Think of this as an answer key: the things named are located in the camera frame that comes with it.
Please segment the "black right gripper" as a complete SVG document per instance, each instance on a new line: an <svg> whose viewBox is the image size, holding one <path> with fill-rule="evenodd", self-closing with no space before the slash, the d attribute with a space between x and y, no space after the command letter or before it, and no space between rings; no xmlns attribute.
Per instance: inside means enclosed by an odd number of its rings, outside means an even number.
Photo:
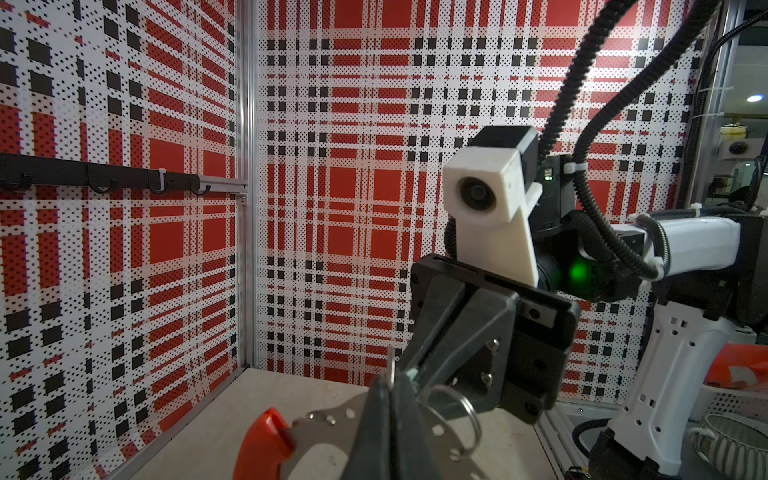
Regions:
<svg viewBox="0 0 768 480"><path fill-rule="evenodd" d="M579 301L614 301L640 281L610 249L594 215L573 205L574 169L567 157L537 162L543 192L529 223L539 282L531 287L452 257L431 254L411 270L415 329L395 372L417 375L418 392L454 388L477 412L502 408L526 423L551 409L563 383L580 316ZM435 393L431 406L447 419L466 413Z"/></svg>

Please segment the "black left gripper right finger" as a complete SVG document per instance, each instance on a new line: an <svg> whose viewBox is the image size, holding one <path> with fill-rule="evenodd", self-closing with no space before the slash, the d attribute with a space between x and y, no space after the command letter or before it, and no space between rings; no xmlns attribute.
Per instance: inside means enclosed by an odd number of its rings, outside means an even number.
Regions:
<svg viewBox="0 0 768 480"><path fill-rule="evenodd" d="M395 373L391 392L391 467L393 479L440 479L429 431L421 419L410 379Z"/></svg>

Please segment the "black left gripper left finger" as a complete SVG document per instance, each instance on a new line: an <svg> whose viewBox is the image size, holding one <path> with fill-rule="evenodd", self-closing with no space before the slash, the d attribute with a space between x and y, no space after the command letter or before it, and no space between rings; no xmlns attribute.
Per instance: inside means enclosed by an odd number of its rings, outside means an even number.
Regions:
<svg viewBox="0 0 768 480"><path fill-rule="evenodd" d="M342 479L386 480L391 476L390 390L381 377L370 386Z"/></svg>

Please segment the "metal keyring gauge red handle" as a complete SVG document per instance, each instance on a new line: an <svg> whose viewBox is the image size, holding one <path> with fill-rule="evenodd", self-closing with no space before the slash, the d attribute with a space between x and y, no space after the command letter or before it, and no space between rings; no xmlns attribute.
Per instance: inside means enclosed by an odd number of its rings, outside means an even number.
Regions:
<svg viewBox="0 0 768 480"><path fill-rule="evenodd" d="M467 414L474 441L466 446L430 404L433 394L455 400ZM469 399L447 385L418 394L396 368L372 381L369 390L345 403L314 410L288 423L275 408L262 413L243 439L236 479L287 479L317 445L330 445L347 457L344 479L483 479L472 456L482 428Z"/></svg>

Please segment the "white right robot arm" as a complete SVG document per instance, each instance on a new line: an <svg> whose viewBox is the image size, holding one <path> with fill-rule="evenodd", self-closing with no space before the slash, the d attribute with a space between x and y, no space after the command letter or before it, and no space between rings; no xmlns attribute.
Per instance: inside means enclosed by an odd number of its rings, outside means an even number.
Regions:
<svg viewBox="0 0 768 480"><path fill-rule="evenodd" d="M674 479L689 416L713 361L735 328L767 312L767 220L742 211L702 208L638 215L631 226L607 222L586 178L587 166L549 158L556 179L570 181L581 203L572 213L588 227L569 245L589 245L624 262L653 284L653 330L622 409L589 453L595 479ZM551 336L574 336L569 286L538 287L530 218L545 189L517 149L469 146L443 169L444 205L457 223L454 259L415 266L423 298L417 328L400 364L418 392L453 378L488 349L491 382L481 400L497 406L505 391L527 391L550 407L541 382L558 386L553 364L536 367Z"/></svg>

